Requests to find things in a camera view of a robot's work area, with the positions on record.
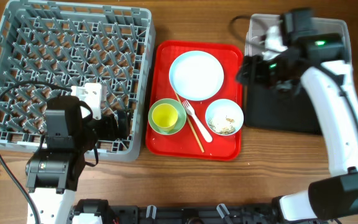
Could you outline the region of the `rice and food scraps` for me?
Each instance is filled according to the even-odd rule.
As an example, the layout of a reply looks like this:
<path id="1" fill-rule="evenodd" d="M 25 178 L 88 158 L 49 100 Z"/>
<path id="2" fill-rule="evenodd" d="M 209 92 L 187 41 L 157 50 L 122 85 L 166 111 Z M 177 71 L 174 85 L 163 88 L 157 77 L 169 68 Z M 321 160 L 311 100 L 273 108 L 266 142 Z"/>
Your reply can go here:
<path id="1" fill-rule="evenodd" d="M 215 114 L 208 119 L 209 127 L 217 134 L 229 135 L 235 132 L 234 119 L 227 116 Z"/>

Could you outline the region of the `wooden chopstick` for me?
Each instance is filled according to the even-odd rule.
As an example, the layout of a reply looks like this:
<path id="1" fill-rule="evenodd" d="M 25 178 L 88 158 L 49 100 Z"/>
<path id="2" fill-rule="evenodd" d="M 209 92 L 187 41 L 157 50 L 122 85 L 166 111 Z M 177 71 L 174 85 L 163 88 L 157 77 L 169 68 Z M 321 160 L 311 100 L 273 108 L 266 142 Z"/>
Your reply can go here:
<path id="1" fill-rule="evenodd" d="M 173 92 L 174 92 L 174 94 L 175 94 L 175 96 L 177 98 L 177 101 L 179 103 L 181 103 L 181 99 L 178 96 L 178 94 L 176 93 L 176 91 L 174 90 Z M 189 127 L 190 127 L 190 129 L 191 129 L 191 131 L 192 131 L 192 133 L 193 133 L 193 135 L 195 137 L 195 139 L 196 139 L 196 142 L 198 143 L 198 146 L 199 146 L 201 152 L 204 153 L 205 151 L 204 151 L 204 148 L 202 146 L 202 143 L 200 142 L 200 139 L 199 139 L 199 137 L 198 137 L 198 135 L 197 135 L 197 133 L 196 133 L 196 131 L 195 131 L 195 129 L 194 129 L 194 127 L 193 127 L 193 125 L 192 125 L 192 123 L 191 123 L 191 121 L 190 121 L 190 119 L 189 119 L 187 114 L 186 114 L 186 121 L 187 121 L 187 123 L 188 123 L 188 125 L 189 125 Z"/>

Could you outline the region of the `green bowl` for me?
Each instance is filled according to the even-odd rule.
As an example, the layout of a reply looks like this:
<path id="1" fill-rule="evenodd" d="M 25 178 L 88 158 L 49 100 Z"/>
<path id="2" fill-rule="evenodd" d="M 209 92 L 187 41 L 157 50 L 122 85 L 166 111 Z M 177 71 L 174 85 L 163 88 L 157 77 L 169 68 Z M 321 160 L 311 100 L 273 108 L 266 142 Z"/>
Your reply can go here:
<path id="1" fill-rule="evenodd" d="M 159 104 L 162 104 L 162 103 L 168 103 L 168 104 L 171 104 L 173 105 L 177 112 L 178 112 L 178 121 L 175 125 L 175 127 L 170 130 L 170 131 L 162 131 L 161 129 L 158 128 L 158 126 L 152 121 L 152 110 Z M 156 131 L 157 133 L 159 134 L 162 134 L 162 135 L 172 135 L 172 134 L 175 134 L 177 132 L 179 132 L 185 125 L 186 123 L 186 112 L 185 112 L 185 109 L 184 107 L 181 105 L 181 103 L 179 103 L 177 100 L 174 100 L 174 99 L 171 99 L 171 98 L 164 98 L 164 99 L 161 99 L 161 100 L 158 100 L 156 101 L 150 108 L 149 110 L 149 114 L 148 114 L 148 122 L 151 126 L 151 128 Z"/>

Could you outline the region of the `yellow cup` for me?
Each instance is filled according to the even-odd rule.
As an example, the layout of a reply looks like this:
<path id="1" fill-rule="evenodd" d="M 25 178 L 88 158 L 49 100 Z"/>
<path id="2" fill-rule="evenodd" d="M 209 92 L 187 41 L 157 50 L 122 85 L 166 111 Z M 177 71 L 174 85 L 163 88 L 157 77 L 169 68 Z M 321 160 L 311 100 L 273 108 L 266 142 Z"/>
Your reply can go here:
<path id="1" fill-rule="evenodd" d="M 159 104 L 152 110 L 152 121 L 162 131 L 170 131 L 178 121 L 178 112 L 171 104 Z"/>

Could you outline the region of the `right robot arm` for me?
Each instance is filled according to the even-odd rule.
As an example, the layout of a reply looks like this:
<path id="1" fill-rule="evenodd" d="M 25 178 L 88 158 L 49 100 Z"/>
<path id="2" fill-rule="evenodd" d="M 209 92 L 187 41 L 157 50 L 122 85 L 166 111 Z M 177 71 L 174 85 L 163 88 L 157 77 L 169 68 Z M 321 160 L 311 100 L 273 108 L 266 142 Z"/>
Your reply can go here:
<path id="1" fill-rule="evenodd" d="M 330 176 L 272 200 L 271 221 L 300 223 L 358 215 L 358 97 L 347 24 L 310 8 L 249 16 L 237 81 L 245 124 L 321 133 Z"/>

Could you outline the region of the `light blue bowl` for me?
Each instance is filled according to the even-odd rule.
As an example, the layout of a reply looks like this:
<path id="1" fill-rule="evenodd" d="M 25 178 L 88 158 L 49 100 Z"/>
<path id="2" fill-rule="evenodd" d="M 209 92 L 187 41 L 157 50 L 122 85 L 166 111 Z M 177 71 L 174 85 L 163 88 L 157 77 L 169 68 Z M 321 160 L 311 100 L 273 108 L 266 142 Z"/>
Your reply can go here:
<path id="1" fill-rule="evenodd" d="M 234 119 L 235 121 L 235 132 L 229 135 L 221 135 L 221 136 L 230 136 L 239 132 L 244 124 L 244 114 L 242 112 L 241 107 L 234 101 L 229 99 L 219 99 L 212 102 L 206 109 L 205 120 L 208 125 L 208 119 L 215 114 L 220 114 L 227 116 L 228 118 Z"/>

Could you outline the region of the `light blue plate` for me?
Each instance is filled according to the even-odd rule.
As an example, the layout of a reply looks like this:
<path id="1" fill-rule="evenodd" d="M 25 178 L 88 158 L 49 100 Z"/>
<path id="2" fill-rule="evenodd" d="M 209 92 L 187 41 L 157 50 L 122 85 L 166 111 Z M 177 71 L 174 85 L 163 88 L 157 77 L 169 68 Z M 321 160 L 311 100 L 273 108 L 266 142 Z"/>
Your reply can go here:
<path id="1" fill-rule="evenodd" d="M 214 96 L 224 82 L 224 70 L 213 55 L 192 50 L 179 55 L 171 64 L 169 82 L 180 97 L 203 101 Z"/>

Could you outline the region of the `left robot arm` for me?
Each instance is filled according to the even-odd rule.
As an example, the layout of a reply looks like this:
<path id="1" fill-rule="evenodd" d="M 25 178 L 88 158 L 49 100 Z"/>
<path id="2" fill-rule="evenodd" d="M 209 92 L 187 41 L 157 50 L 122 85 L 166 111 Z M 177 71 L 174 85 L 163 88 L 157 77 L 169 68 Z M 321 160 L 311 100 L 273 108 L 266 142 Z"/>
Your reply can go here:
<path id="1" fill-rule="evenodd" d="M 89 163 L 88 151 L 96 151 L 99 140 L 127 138 L 130 113 L 94 119 L 81 109 L 91 108 L 75 96 L 58 96 L 47 101 L 47 134 L 27 162 L 25 173 L 29 189 L 28 223 L 119 223 L 107 200 L 83 199 L 74 202 L 79 177 Z"/>

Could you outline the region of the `white plastic fork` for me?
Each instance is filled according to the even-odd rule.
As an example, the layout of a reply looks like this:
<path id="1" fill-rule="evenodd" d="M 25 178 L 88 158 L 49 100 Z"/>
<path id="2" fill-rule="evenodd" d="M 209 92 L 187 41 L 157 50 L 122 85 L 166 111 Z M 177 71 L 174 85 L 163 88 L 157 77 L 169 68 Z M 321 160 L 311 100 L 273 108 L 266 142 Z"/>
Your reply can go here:
<path id="1" fill-rule="evenodd" d="M 182 101 L 182 105 L 184 106 L 186 112 L 188 113 L 188 115 L 190 115 L 193 120 L 195 121 L 198 129 L 200 130 L 200 133 L 202 134 L 202 136 L 204 137 L 204 140 L 208 143 L 211 143 L 213 141 L 213 137 L 212 135 L 210 135 L 210 133 L 207 131 L 207 129 L 204 127 L 204 125 L 202 124 L 202 122 L 198 119 L 194 108 L 190 105 L 188 100 L 184 100 Z"/>

